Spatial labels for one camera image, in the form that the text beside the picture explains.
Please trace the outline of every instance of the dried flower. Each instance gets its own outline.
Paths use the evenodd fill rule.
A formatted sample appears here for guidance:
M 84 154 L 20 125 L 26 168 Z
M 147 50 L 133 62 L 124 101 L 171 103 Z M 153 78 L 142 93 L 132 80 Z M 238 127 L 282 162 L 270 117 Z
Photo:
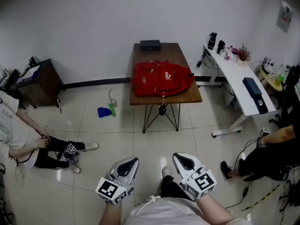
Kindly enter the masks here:
M 247 48 L 242 44 L 242 47 L 239 48 L 237 52 L 239 59 L 242 61 L 249 61 L 251 59 L 251 52 L 247 50 Z

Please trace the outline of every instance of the human arm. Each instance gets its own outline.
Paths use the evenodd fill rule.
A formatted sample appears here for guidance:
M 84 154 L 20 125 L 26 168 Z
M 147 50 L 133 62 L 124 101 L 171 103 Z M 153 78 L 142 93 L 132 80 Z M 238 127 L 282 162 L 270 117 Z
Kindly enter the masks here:
M 269 134 L 260 139 L 260 144 L 265 145 L 266 143 L 283 143 L 291 139 L 296 138 L 293 125 L 283 127 L 273 134 Z
M 107 203 L 99 225 L 120 225 L 122 216 L 122 202 L 117 205 Z
M 49 134 L 40 126 L 38 125 L 34 120 L 32 120 L 27 114 L 23 113 L 19 108 L 16 112 L 16 115 L 27 125 L 34 128 L 39 134 L 42 136 L 45 136 L 47 139 L 50 140 Z
M 225 225 L 234 220 L 233 216 L 209 194 L 195 201 L 203 219 L 211 225 Z
M 29 145 L 24 146 L 17 150 L 9 147 L 8 155 L 13 158 L 21 158 L 24 155 L 31 153 L 36 148 L 46 148 L 47 144 L 48 144 L 48 140 L 44 138 L 44 139 L 39 139 L 35 142 L 32 142 Z

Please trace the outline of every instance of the white t-shirt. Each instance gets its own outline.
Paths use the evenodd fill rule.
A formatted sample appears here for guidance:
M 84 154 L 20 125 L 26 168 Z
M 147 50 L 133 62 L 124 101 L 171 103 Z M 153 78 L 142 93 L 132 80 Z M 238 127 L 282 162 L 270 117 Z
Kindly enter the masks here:
M 209 225 L 201 217 L 197 205 L 183 198 L 159 198 L 155 202 L 136 206 L 128 215 L 124 225 Z M 251 225 L 244 219 L 233 220 L 227 225 Z
M 28 126 L 17 115 L 19 100 L 0 91 L 0 153 L 8 157 L 9 147 L 18 150 L 41 138 L 35 129 Z M 26 167 L 33 167 L 38 157 L 39 149 L 35 149 L 30 159 L 23 163 Z M 31 153 L 19 158 L 19 162 L 29 158 Z

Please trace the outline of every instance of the potted plant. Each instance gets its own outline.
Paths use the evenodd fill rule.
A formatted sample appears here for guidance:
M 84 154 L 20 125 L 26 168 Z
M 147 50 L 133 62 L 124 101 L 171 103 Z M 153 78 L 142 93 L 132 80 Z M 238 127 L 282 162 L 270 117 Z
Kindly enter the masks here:
M 239 48 L 238 52 L 238 64 L 240 66 L 245 66 L 247 64 L 247 61 L 250 61 L 251 59 L 251 52 L 247 50 L 247 48 L 242 44 L 242 47 Z

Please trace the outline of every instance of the white sneaker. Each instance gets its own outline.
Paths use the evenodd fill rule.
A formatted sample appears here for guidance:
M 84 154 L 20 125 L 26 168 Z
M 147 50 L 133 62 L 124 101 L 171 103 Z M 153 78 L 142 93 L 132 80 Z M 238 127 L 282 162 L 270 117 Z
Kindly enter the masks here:
M 84 152 L 88 150 L 97 150 L 99 148 L 99 144 L 96 142 L 90 142 L 90 143 L 85 143 L 85 148 L 83 149 Z
M 172 176 L 172 168 L 170 166 L 164 166 L 161 170 L 161 173 L 163 175 L 163 178 L 167 175 Z
M 80 174 L 81 168 L 79 166 L 77 166 L 75 164 L 70 164 L 69 167 L 73 173 Z

